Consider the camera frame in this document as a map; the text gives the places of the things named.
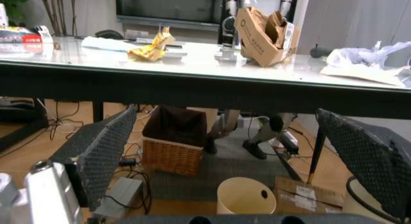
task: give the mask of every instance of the tv screen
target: tv screen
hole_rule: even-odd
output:
[[[214,25],[221,20],[223,0],[116,0],[117,16],[153,23]]]

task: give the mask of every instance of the glass table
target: glass table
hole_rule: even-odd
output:
[[[325,62],[306,55],[262,68],[239,50],[221,52],[218,45],[187,42],[170,48],[162,60],[142,62],[129,60],[125,52],[82,47],[72,37],[55,42],[60,49],[0,44],[0,95],[91,100],[95,121],[103,118],[103,101],[262,114],[324,108],[349,116],[411,118],[410,88],[322,75]]]

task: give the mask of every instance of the cardboard package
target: cardboard package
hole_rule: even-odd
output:
[[[298,45],[300,30],[292,23],[287,23],[284,32],[278,33],[283,39],[283,48],[275,46],[276,40],[271,40],[265,31],[269,18],[256,8],[238,10],[235,27],[240,35],[241,54],[252,58],[259,65],[266,67],[283,61],[288,55],[294,54]]]
[[[337,192],[289,178],[275,179],[277,214],[314,214],[340,212],[343,196]]]

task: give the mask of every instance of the yellow snack bag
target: yellow snack bag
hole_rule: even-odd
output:
[[[165,27],[163,29],[163,32],[157,33],[151,45],[146,45],[138,49],[129,50],[127,52],[128,57],[130,59],[148,61],[156,61],[159,58],[162,58],[166,54],[166,45],[172,44],[175,40],[174,37],[170,34],[169,30],[169,27]]]

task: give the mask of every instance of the white plastic bin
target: white plastic bin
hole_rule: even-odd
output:
[[[261,182],[233,177],[217,190],[217,214],[271,214],[277,202],[273,192]]]

